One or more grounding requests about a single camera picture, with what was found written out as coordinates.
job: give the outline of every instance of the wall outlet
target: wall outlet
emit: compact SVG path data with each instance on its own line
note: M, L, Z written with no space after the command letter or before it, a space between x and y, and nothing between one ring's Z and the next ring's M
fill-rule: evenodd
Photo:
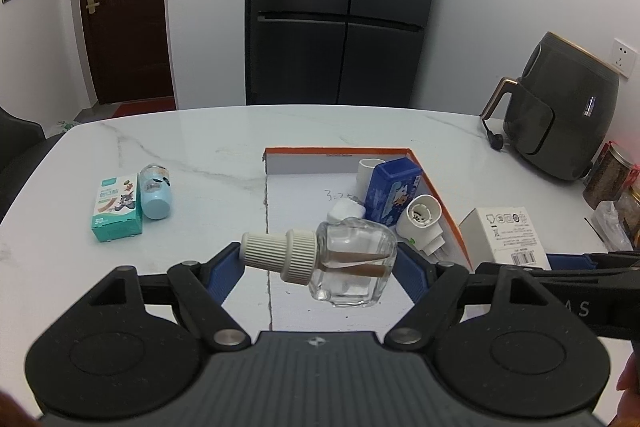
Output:
M609 64L620 70L620 74L629 78L636 64L638 52L623 44L618 39L613 41L611 54L609 55Z

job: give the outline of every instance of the gray gripper base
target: gray gripper base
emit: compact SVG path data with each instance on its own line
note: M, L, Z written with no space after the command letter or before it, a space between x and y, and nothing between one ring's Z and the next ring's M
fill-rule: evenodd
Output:
M46 427L95 423L46 415ZM254 346L220 353L160 409L113 427L595 427L588 412L540 422L499 419L450 397L413 353L373 333L265 331Z

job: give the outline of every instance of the black chair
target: black chair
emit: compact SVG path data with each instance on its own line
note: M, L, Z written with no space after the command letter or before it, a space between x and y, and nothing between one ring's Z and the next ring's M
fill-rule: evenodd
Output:
M11 116L0 107L0 222L24 184L62 137L45 139L39 124Z

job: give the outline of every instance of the white marble table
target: white marble table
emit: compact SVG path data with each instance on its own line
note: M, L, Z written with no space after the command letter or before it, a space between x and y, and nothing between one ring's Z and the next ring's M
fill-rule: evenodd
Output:
M499 123L492 124L497 130ZM0 225L0 388L38 412L22 369L28 347L113 267L133 264L141 274L158 273L186 259L206 261L245 230L263 230L265 147L345 145L410 147L457 221L475 206L524 205L546 251L604 251L584 221L590 209L580 195L582 186L558 182L512 153L491 150L477 117L271 106L83 124L49 153ZM142 235L98 243L90 230L98 183L150 162L171 172L172 216L145 222ZM291 325L287 295L282 286L280 295L270 295L267 281L265 272L247 269L225 301L253 338L261 330ZM270 310L275 301L281 305ZM596 413L608 423L618 400L615 380L630 345L605 344L614 377Z

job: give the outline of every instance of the white ribbed cap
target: white ribbed cap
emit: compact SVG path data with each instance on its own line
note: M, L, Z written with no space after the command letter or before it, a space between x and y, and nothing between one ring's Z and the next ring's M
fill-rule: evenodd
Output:
M311 230L246 232L240 243L240 261L246 266L280 272L284 282L309 284L317 251L316 233Z

